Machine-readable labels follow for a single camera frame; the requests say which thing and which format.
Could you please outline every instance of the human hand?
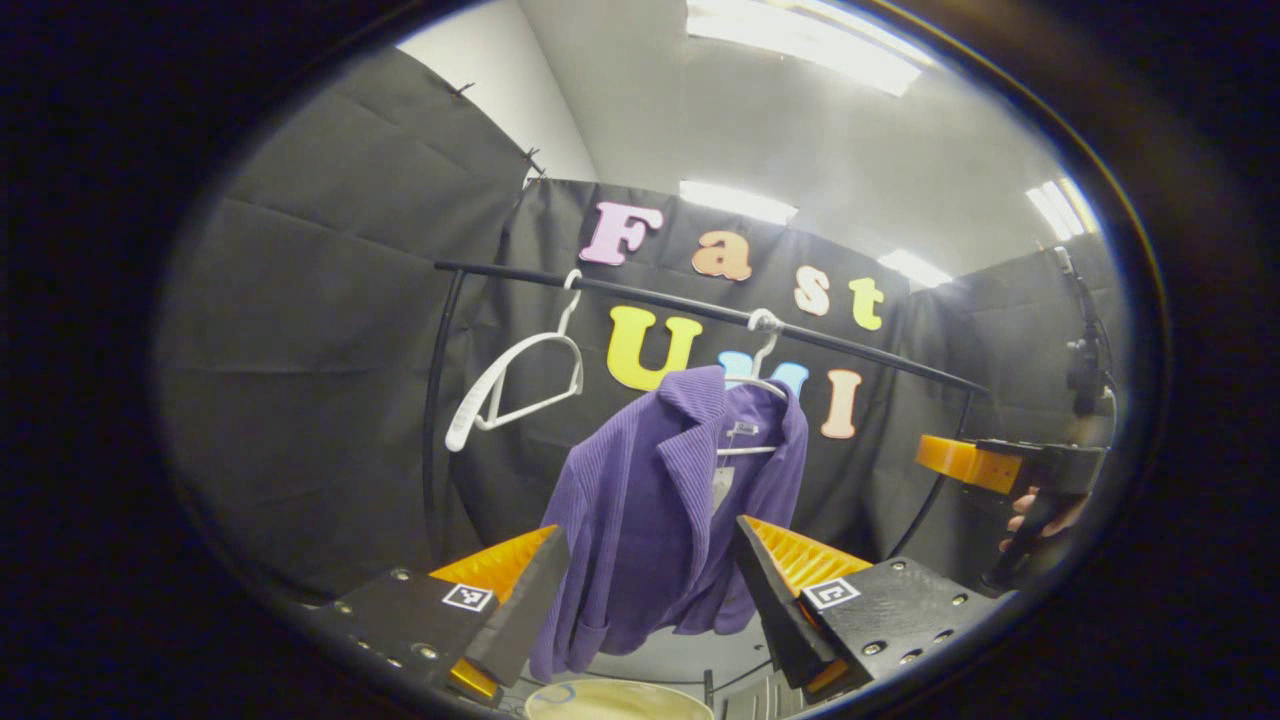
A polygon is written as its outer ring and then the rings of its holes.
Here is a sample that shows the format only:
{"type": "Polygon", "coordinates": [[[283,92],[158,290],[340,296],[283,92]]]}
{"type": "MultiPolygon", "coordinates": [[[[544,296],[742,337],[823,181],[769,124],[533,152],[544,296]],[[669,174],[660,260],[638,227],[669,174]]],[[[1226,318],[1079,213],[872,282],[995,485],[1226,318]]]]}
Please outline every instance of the human hand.
{"type": "MultiPolygon", "coordinates": [[[[1032,502],[1036,500],[1037,492],[1039,492],[1039,488],[1032,486],[1030,488],[1027,489],[1027,495],[1014,501],[1014,512],[1018,512],[1018,515],[1014,515],[1012,518],[1009,519],[1009,525],[1007,525],[1009,532],[1016,533],[1018,528],[1023,527],[1023,520],[1027,519],[1025,512],[1032,506],[1032,502]]],[[[1088,498],[1089,496],[1082,497],[1080,501],[1073,505],[1070,510],[1064,512],[1060,518],[1057,518],[1048,525],[1044,525],[1044,530],[1041,533],[1041,537],[1047,538],[1056,536],[1057,533],[1062,532],[1064,528],[1070,528],[1071,525],[1074,525],[1075,521],[1080,518],[1080,510],[1084,509],[1084,502],[1088,498]]],[[[1011,542],[1012,538],[1005,538],[1000,541],[1000,552],[1005,552],[1005,550],[1009,548],[1009,543],[1011,542]]]]}

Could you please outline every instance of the foam letter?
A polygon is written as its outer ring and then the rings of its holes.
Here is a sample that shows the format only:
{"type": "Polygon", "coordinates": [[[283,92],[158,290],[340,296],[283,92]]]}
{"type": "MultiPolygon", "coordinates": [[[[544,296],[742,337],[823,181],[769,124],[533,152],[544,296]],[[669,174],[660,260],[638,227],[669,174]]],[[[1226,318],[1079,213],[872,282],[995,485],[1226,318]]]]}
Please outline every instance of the foam letter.
{"type": "Polygon", "coordinates": [[[854,437],[854,392],[863,377],[852,370],[832,370],[827,379],[831,380],[831,413],[822,424],[822,434],[837,439],[854,437]]]}
{"type": "MultiPolygon", "coordinates": [[[[721,366],[724,368],[726,375],[750,375],[753,357],[746,352],[739,352],[736,350],[726,350],[716,357],[721,366]]],[[[796,363],[778,363],[778,366],[773,369],[773,374],[769,375],[771,380],[781,380],[791,392],[800,395],[800,388],[804,387],[804,382],[809,379],[809,368],[799,365],[796,363]]],[[[735,380],[728,380],[724,387],[733,387],[736,384],[742,384],[735,380]]]]}
{"type": "Polygon", "coordinates": [[[667,329],[671,331],[667,364],[660,370],[646,370],[640,366],[640,347],[645,333],[658,322],[657,315],[640,307],[618,305],[609,310],[609,316],[613,318],[613,336],[609,337],[604,361],[614,379],[635,389],[655,389],[663,375],[687,368],[694,338],[703,334],[703,325],[696,320],[667,318],[667,329]]]}
{"type": "Polygon", "coordinates": [[[854,291],[854,320],[869,331],[878,331],[881,319],[876,315],[876,304],[884,302],[884,293],[876,290],[876,281],[872,278],[851,281],[849,290],[854,291]]]}
{"type": "Polygon", "coordinates": [[[698,238],[703,249],[694,252],[694,269],[704,275],[724,275],[731,281],[745,281],[751,277],[751,266],[746,264],[750,246],[746,238],[736,232],[712,231],[698,238]]]}
{"type": "Polygon", "coordinates": [[[623,242],[627,243],[627,250],[635,252],[644,242],[644,234],[648,232],[645,225],[653,229],[662,227],[660,210],[617,202],[599,202],[596,208],[600,210],[600,219],[595,223],[591,243],[577,254],[589,263],[621,265],[627,259],[621,250],[623,242]]]}
{"type": "Polygon", "coordinates": [[[831,299],[827,297],[828,290],[831,290],[831,281],[827,278],[827,273],[813,265],[800,265],[796,270],[796,306],[805,313],[819,318],[826,315],[827,310],[831,310],[831,299]]]}

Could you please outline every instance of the jacket sleeve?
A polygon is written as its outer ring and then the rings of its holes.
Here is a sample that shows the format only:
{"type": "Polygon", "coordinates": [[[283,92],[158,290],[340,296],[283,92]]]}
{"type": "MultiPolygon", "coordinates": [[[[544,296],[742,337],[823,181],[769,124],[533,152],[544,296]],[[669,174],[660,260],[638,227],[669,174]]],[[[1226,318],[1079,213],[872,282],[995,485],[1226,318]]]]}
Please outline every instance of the jacket sleeve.
{"type": "Polygon", "coordinates": [[[556,489],[552,492],[550,502],[547,505],[541,527],[548,525],[559,525],[564,530],[570,562],[559,592],[552,602],[550,612],[543,623],[543,629],[529,657],[530,673],[543,683],[549,683],[553,673],[561,673],[566,669],[564,659],[588,584],[589,560],[594,552],[589,502],[572,470],[572,462],[564,464],[556,489]]]}

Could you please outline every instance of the hanger hook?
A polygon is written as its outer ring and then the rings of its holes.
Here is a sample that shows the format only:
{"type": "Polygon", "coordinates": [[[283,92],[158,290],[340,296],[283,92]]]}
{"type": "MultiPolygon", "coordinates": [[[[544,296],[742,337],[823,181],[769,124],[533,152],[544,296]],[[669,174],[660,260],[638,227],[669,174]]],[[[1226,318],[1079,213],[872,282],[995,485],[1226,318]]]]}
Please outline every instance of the hanger hook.
{"type": "MultiPolygon", "coordinates": [[[[564,275],[564,290],[572,290],[573,288],[573,281],[576,281],[577,278],[581,278],[581,277],[582,277],[582,270],[579,270],[577,268],[573,268],[572,270],[570,270],[568,274],[564,275]]],[[[581,290],[579,290],[577,292],[573,293],[573,300],[570,300],[568,301],[568,306],[564,307],[563,313],[561,313],[561,324],[559,324],[559,328],[556,329],[557,333],[564,334],[564,331],[568,328],[568,318],[570,318],[570,315],[573,314],[573,309],[577,307],[577,301],[581,297],[582,297],[582,291],[581,290]]]]}
{"type": "Polygon", "coordinates": [[[751,360],[751,377],[760,378],[760,368],[764,365],[764,359],[773,352],[773,346],[778,343],[778,336],[782,333],[785,323],[778,319],[777,315],[771,313],[767,307],[758,307],[751,311],[751,316],[746,320],[746,329],[749,331],[762,331],[769,333],[769,341],[764,343],[764,347],[755,354],[751,360]]]}

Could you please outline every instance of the pink letter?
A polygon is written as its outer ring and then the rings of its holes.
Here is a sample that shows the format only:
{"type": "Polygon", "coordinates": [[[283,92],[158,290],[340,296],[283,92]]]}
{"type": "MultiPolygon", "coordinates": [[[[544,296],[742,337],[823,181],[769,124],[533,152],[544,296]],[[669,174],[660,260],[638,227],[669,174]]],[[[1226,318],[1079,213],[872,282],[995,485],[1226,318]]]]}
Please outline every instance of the pink letter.
{"type": "Polygon", "coordinates": [[[822,434],[837,439],[854,437],[854,391],[863,384],[863,377],[852,370],[832,370],[827,378],[831,380],[831,413],[822,424],[822,434]]]}
{"type": "Polygon", "coordinates": [[[626,260],[621,245],[627,243],[627,250],[635,252],[644,242],[644,234],[649,228],[662,227],[662,211],[650,208],[635,208],[632,205],[618,205],[617,202],[600,202],[600,220],[595,223],[595,233],[591,243],[577,254],[579,258],[589,263],[603,263],[605,265],[621,265],[626,260]],[[628,223],[635,219],[639,222],[628,223]]]}

